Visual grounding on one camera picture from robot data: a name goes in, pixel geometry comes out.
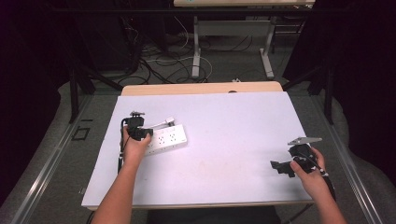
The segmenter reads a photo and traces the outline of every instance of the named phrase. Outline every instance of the forearm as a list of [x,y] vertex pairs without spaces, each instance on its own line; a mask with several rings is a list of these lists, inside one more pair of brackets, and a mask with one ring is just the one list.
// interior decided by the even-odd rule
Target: forearm
[[338,208],[337,203],[332,198],[332,195],[321,195],[320,198],[314,199],[319,211],[321,224],[344,224],[347,223],[343,214]]
[[137,165],[123,165],[92,223],[130,223]]

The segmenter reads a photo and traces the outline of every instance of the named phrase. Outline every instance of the person's right hand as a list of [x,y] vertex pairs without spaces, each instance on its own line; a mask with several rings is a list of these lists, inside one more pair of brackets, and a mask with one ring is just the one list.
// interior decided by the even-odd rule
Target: person's right hand
[[[311,149],[318,158],[318,165],[323,170],[326,170],[323,155],[317,149],[313,147],[311,147]],[[290,163],[290,167],[294,171],[294,173],[296,173],[297,176],[300,177],[303,183],[303,187],[314,201],[319,200],[319,198],[322,196],[330,195],[329,188],[323,177],[321,176],[319,169],[316,169],[315,171],[307,174],[296,161],[292,161]]]

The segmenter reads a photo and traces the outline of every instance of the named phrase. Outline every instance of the gray carpet floor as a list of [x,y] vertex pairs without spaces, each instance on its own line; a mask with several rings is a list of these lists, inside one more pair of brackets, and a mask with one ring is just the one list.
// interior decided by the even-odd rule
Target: gray carpet floor
[[[203,40],[203,48],[207,48],[207,50],[203,51],[202,57],[205,57],[210,64],[202,61],[202,67],[207,74],[212,70],[208,79],[209,82],[230,82],[235,78],[239,78],[241,81],[267,80],[264,76],[262,61],[258,52],[258,48],[262,46],[259,38],[253,38],[248,49],[243,51],[208,51],[209,49],[231,49],[244,38],[244,36],[208,37]],[[282,78],[282,73],[296,39],[297,36],[295,35],[280,36],[276,41],[276,52],[270,54],[276,80],[282,84],[286,82]],[[249,38],[241,44],[240,49],[248,46],[248,42]],[[180,46],[174,46],[172,50],[177,51],[179,54],[187,53],[182,58],[192,55],[191,51],[186,48],[183,49]],[[145,53],[150,54],[152,51],[151,49],[146,49]],[[153,60],[156,59],[156,56],[146,57],[146,59]],[[161,57],[160,59],[169,60],[167,57]],[[191,64],[191,60],[185,60],[183,63]],[[175,82],[178,78],[188,75],[180,64],[174,64],[172,66],[160,66],[155,62],[150,64],[165,77],[181,69],[170,78]],[[117,73],[114,72],[106,73],[108,77],[115,77],[116,75]],[[147,70],[139,68],[134,76],[148,77],[149,75]],[[123,80],[121,84],[134,85],[139,82],[141,80],[138,78],[128,78]],[[106,133],[107,124],[111,118],[117,96],[120,94],[101,82],[95,81],[94,83],[97,88],[95,95],[86,96],[81,93],[79,96],[81,102],[88,103],[86,103],[86,109],[81,111],[80,117],[78,117],[78,120],[74,124],[74,131],[78,127],[88,128],[90,129],[89,134],[85,140],[74,140],[70,138],[65,141],[64,152],[61,155],[59,163],[56,164],[56,169],[54,169],[50,182],[45,186],[45,190],[40,195],[39,201],[34,204],[34,209],[28,214],[28,221],[26,223],[84,223],[90,215],[89,210],[80,206],[83,194],[79,192],[88,186],[99,148]],[[159,84],[161,81],[155,77],[150,78],[149,84],[157,83]],[[336,188],[337,203],[349,223],[368,223],[355,191],[351,187],[340,164],[339,155],[334,149],[335,145],[329,131],[325,128],[326,124],[321,118],[322,115],[315,108],[314,101],[321,100],[321,97],[309,96],[306,92],[306,86],[307,83],[302,83],[291,89],[289,91],[290,99],[295,106],[306,134],[308,136],[321,136],[324,139],[322,142],[314,144],[314,147],[319,148],[326,158],[326,167]],[[26,195],[28,195],[30,188],[35,183],[42,167],[47,162],[51,153],[58,149],[64,133],[70,128],[68,125],[71,111],[68,85],[65,84],[62,86],[59,92],[62,95],[62,101],[56,117],[19,183],[1,207],[0,223],[11,223]],[[347,122],[342,114],[342,107],[336,102],[333,104],[333,118],[335,128],[347,146]],[[364,183],[367,189],[369,189],[368,193],[373,198],[375,207],[381,215],[383,222],[396,223],[396,217],[392,212],[395,211],[394,202],[396,202],[396,200],[393,200],[396,199],[394,186],[374,166],[353,155],[351,156],[356,162],[356,166],[359,167],[358,171],[363,176]],[[287,220],[303,207],[304,204],[278,205],[276,206],[276,211],[282,220]],[[136,210],[133,213],[133,223],[146,223],[146,218],[147,211],[145,210]],[[318,211],[316,207],[313,206],[308,209],[293,221],[293,223],[318,223]]]

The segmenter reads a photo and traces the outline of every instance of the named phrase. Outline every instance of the hand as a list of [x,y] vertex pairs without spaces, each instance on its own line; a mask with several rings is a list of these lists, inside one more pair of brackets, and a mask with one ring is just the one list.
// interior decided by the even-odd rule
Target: hand
[[[318,158],[318,165],[326,170],[323,155],[317,149],[313,147],[311,149]],[[314,201],[319,200],[322,196],[329,196],[329,188],[318,169],[307,174],[296,161],[292,161],[290,167],[300,177],[303,187]]]
[[141,141],[136,141],[129,136],[127,126],[123,128],[123,144],[124,147],[124,164],[125,165],[139,165],[145,156],[148,144],[151,142],[149,133]]

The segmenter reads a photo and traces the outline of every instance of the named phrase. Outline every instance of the power outlet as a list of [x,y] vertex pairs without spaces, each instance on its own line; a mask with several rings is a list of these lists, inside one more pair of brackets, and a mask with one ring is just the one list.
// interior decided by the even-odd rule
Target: power outlet
[[146,150],[146,156],[180,148],[185,145],[187,145],[187,137],[181,124],[154,130],[151,142],[148,144],[148,149]]

